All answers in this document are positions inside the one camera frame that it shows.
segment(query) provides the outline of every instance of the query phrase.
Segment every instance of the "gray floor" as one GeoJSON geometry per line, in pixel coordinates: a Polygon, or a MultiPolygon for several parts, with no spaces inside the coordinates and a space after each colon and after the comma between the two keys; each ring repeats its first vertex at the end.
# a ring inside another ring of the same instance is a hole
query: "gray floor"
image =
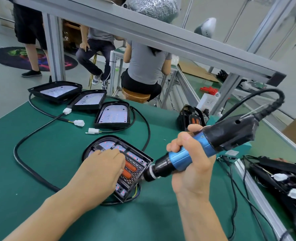
{"type": "MultiPolygon", "coordinates": [[[[22,44],[17,42],[13,30],[0,30],[0,47],[11,46],[22,46],[22,44]]],[[[104,68],[104,63],[97,62],[97,65],[101,69],[104,68]]],[[[28,100],[28,88],[47,83],[49,80],[49,72],[42,72],[42,77],[21,77],[21,74],[26,71],[0,64],[0,117],[28,100]]],[[[67,81],[82,84],[85,89],[88,88],[89,76],[90,73],[81,65],[66,71],[67,81]]],[[[92,89],[101,89],[101,84],[92,86],[92,89]]]]}

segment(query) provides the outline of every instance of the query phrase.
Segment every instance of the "jeans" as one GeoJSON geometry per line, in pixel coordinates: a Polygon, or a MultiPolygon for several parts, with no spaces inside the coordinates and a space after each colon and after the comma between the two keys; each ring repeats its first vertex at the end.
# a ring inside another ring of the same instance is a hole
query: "jeans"
{"type": "Polygon", "coordinates": [[[101,77],[101,80],[106,80],[110,78],[110,52],[115,50],[114,44],[107,40],[94,40],[88,39],[88,44],[90,49],[87,48],[87,51],[79,48],[76,53],[78,62],[84,66],[90,73],[93,75],[100,75],[102,70],[98,68],[92,61],[89,59],[93,57],[98,51],[101,51],[103,56],[106,59],[105,71],[101,77]]]}
{"type": "Polygon", "coordinates": [[[144,83],[133,80],[129,74],[128,69],[121,75],[121,86],[136,93],[145,95],[150,94],[150,98],[147,101],[151,101],[162,92],[162,87],[158,82],[154,85],[146,85],[144,83]]]}

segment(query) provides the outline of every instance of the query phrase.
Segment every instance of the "sneaker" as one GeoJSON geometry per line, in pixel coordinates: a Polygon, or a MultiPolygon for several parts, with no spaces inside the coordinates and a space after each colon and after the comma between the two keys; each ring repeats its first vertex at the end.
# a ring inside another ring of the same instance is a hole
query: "sneaker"
{"type": "Polygon", "coordinates": [[[102,90],[106,90],[106,89],[108,89],[108,83],[109,83],[109,80],[102,81],[101,89],[102,89],[102,90]]]}
{"type": "Polygon", "coordinates": [[[24,72],[23,74],[21,74],[21,76],[24,78],[29,78],[35,76],[42,76],[42,73],[40,71],[30,70],[29,72],[24,72]]]}
{"type": "Polygon", "coordinates": [[[93,85],[97,85],[99,83],[99,81],[100,81],[101,76],[102,76],[102,73],[100,75],[95,75],[94,78],[92,79],[91,83],[93,85]]]}

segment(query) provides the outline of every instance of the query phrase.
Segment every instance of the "stool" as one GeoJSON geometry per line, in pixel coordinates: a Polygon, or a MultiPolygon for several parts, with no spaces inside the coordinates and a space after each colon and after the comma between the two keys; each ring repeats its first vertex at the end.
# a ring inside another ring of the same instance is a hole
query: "stool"
{"type": "Polygon", "coordinates": [[[122,94],[126,97],[126,100],[130,100],[130,101],[145,103],[150,98],[150,95],[132,92],[125,88],[122,88],[121,91],[122,91],[122,94]]]}
{"type": "MultiPolygon", "coordinates": [[[[102,56],[102,53],[100,51],[98,51],[94,56],[93,56],[93,63],[96,64],[97,62],[97,55],[100,55],[102,56]]],[[[94,75],[93,74],[90,74],[90,78],[89,78],[89,84],[88,84],[88,87],[89,89],[91,89],[91,85],[92,85],[92,79],[93,79],[94,75]]]]}

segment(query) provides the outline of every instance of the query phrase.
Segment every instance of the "long hair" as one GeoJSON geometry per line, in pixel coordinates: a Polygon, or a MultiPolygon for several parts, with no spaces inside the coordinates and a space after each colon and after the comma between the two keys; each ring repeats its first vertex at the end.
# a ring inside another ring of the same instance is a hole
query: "long hair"
{"type": "Polygon", "coordinates": [[[157,52],[161,52],[162,50],[159,50],[157,48],[153,48],[153,47],[149,47],[149,49],[151,50],[151,52],[153,53],[154,56],[156,56],[157,52]]]}

